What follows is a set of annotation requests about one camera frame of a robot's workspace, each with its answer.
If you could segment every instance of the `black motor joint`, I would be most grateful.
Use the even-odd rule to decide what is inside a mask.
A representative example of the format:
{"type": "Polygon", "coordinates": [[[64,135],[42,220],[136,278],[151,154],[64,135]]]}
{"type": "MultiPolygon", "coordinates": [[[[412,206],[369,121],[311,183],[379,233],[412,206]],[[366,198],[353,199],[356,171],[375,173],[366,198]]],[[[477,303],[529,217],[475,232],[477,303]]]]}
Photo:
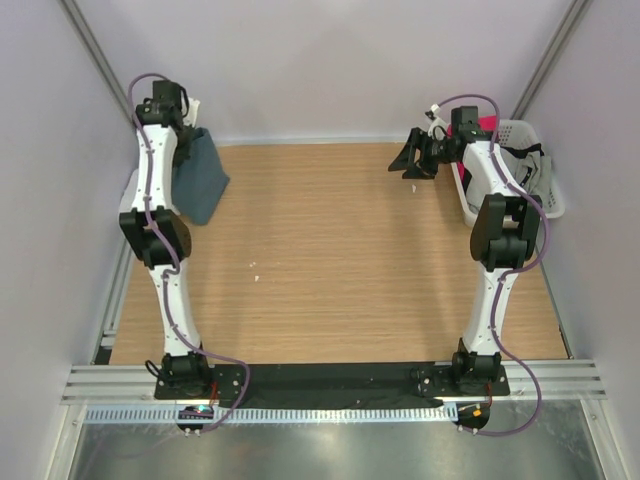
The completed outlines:
{"type": "Polygon", "coordinates": [[[173,157],[174,167],[179,167],[189,158],[194,134],[194,128],[184,124],[184,117],[188,115],[189,108],[187,90],[171,80],[154,81],[151,98],[145,98],[136,106],[136,116],[142,125],[171,127],[176,133],[178,145],[173,157]]]}

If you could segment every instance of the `gray towel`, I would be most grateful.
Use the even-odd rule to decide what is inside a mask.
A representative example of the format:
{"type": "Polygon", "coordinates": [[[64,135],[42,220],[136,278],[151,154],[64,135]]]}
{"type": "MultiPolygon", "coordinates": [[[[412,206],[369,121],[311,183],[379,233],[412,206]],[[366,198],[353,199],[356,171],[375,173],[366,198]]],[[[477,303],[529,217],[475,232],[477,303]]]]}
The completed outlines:
{"type": "Polygon", "coordinates": [[[189,159],[173,170],[173,204],[194,224],[206,225],[228,183],[211,134],[206,128],[197,128],[189,159]]]}

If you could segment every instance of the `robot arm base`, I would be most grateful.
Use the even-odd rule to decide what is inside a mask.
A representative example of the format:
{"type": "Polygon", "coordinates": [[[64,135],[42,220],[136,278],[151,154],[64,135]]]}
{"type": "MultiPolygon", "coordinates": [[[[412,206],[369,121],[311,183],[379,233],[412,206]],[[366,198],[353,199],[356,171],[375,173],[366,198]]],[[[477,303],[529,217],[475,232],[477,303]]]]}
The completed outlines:
{"type": "Polygon", "coordinates": [[[156,374],[156,400],[206,399],[211,396],[211,370],[207,358],[200,353],[189,352],[180,356],[166,353],[156,374]]]}

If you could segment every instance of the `pink cloth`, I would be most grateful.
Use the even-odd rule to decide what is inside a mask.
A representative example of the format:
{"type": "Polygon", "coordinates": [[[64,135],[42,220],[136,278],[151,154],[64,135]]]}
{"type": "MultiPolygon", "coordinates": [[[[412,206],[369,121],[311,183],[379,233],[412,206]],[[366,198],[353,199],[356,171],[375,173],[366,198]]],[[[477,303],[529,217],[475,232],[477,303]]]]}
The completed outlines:
{"type": "MultiPolygon", "coordinates": [[[[483,130],[495,130],[496,116],[491,115],[490,117],[480,117],[478,119],[478,123],[480,124],[480,128],[483,130]]],[[[447,134],[451,135],[451,125],[449,125],[447,134]]],[[[458,175],[460,175],[460,179],[464,177],[464,165],[462,165],[462,162],[458,162],[458,175]]]]}

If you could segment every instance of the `white wall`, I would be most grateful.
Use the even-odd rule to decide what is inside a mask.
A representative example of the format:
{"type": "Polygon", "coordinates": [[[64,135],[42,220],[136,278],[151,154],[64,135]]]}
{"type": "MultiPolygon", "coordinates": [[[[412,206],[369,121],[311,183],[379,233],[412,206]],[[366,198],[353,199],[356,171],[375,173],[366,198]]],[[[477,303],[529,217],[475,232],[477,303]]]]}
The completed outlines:
{"type": "Polygon", "coordinates": [[[56,2],[2,2],[0,55],[0,476],[26,480],[95,346],[135,142],[56,2]]]}
{"type": "Polygon", "coordinates": [[[402,138],[485,93],[508,115],[569,0],[77,0],[124,84],[165,73],[222,142],[402,138]]]}
{"type": "Polygon", "coordinates": [[[640,450],[640,3],[593,2],[527,120],[567,199],[545,268],[575,354],[592,357],[640,450]]]}

